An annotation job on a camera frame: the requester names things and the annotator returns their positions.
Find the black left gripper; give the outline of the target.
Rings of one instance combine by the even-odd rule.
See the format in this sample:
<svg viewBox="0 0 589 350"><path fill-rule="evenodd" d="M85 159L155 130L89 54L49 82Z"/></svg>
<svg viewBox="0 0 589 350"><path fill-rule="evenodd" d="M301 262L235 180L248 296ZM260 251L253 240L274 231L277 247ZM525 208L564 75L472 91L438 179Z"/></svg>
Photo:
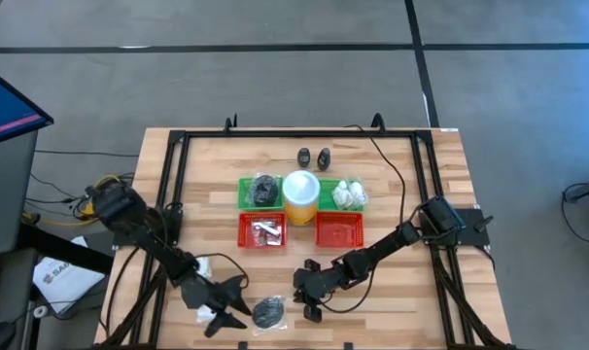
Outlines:
<svg viewBox="0 0 589 350"><path fill-rule="evenodd" d="M197 309L201 305L205 305L214 311L219 311L232 307L251 316L252 310L242 297L241 283L243 279L243 275L236 275L224 282L213 283L203 276L195 275L180 284L182 299L188 308ZM218 314L208 324L204 335L211 338L221 328L245 330L247 326L230 313Z"/></svg>

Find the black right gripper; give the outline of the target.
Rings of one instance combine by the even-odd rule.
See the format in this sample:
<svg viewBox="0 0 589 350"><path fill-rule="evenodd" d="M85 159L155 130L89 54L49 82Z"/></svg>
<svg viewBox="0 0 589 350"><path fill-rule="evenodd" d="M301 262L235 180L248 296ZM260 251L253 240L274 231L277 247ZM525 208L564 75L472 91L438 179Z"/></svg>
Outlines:
<svg viewBox="0 0 589 350"><path fill-rule="evenodd" d="M294 302L304 303L304 318L312 322L322 321L322 310L319 307L322 297L335 289L336 269L321 269L313 261L306 260L304 268L298 268L294 273L293 285L298 288L294 292Z"/></svg>

